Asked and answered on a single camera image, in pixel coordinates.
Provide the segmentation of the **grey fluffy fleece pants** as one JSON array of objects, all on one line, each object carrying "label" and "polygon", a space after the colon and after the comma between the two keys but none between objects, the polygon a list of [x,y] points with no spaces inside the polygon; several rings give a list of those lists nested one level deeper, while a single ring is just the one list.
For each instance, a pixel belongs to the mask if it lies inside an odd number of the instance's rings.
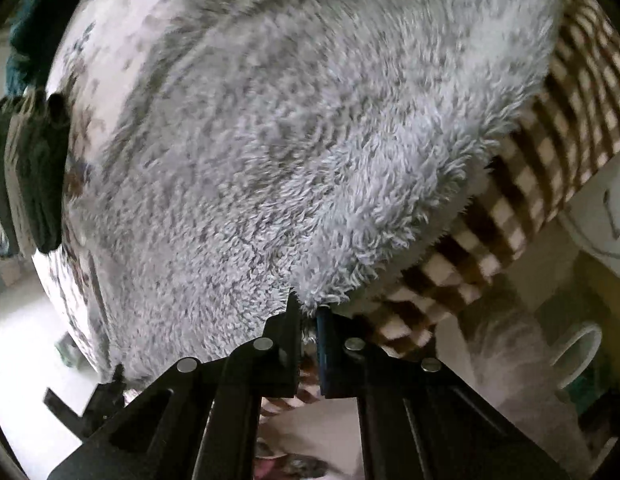
[{"label": "grey fluffy fleece pants", "polygon": [[176,0],[69,207],[93,363],[143,388],[341,304],[461,208],[562,0]]}]

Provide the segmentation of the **dark teal velvet robe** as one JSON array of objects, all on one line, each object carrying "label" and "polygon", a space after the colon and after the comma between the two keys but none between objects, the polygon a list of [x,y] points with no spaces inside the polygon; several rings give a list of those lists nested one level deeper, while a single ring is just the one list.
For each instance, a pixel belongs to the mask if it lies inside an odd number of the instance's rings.
[{"label": "dark teal velvet robe", "polygon": [[8,35],[7,96],[21,96],[29,86],[45,86],[68,10],[65,0],[22,0]]}]

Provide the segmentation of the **stack of folded clothes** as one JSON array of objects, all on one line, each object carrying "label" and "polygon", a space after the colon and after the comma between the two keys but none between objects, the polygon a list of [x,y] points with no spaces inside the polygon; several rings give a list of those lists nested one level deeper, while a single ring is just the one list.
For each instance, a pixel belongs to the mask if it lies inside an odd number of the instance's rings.
[{"label": "stack of folded clothes", "polygon": [[69,133],[59,93],[29,87],[0,99],[1,258],[60,246]]}]

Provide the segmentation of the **floral bed blanket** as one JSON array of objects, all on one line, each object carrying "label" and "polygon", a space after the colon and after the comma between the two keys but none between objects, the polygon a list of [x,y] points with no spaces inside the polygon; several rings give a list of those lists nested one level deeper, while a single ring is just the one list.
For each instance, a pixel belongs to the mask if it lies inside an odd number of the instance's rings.
[{"label": "floral bed blanket", "polygon": [[[69,207],[112,140],[175,5],[176,0],[82,0],[48,84],[65,91],[70,102],[64,232],[55,252],[33,262],[48,299],[94,370],[89,326],[94,281]],[[479,298],[619,152],[620,36],[596,0],[562,0],[548,70],[510,131],[500,136],[458,212],[416,258],[398,259],[347,301],[316,310],[367,315],[380,343],[404,356],[427,341],[429,325]],[[316,310],[302,312],[312,316]]]}]

